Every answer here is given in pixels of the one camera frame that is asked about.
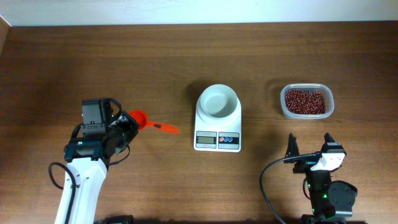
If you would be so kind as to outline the orange measuring scoop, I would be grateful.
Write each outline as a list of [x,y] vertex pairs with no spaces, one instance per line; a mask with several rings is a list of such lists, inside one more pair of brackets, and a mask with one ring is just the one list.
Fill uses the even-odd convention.
[[139,125],[139,130],[143,130],[145,128],[154,128],[159,131],[163,131],[165,133],[170,133],[170,134],[178,134],[180,132],[178,128],[170,124],[151,121],[147,113],[143,110],[130,111],[129,115],[136,120],[136,122]]

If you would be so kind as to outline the red adzuki beans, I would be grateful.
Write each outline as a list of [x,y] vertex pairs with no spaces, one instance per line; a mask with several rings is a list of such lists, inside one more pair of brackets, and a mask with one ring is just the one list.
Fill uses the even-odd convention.
[[295,114],[324,114],[325,99],[318,91],[289,90],[284,94],[285,105]]

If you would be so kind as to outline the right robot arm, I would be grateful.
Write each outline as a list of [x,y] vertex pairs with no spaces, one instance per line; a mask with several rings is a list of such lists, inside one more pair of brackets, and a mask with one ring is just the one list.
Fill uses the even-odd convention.
[[326,133],[324,140],[320,151],[300,154],[296,137],[289,134],[285,163],[294,165],[294,174],[305,174],[304,189],[308,190],[306,196],[313,212],[302,215],[301,223],[346,223],[353,215],[358,189],[345,181],[331,179],[331,173],[341,168],[346,151],[330,134]]

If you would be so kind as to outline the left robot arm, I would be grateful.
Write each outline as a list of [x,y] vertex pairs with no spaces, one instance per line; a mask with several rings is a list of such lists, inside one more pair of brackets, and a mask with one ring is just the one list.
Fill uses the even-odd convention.
[[104,124],[78,124],[64,148],[65,164],[53,162],[48,173],[53,185],[62,190],[55,223],[93,223],[101,186],[113,155],[130,150],[141,125],[123,111]]

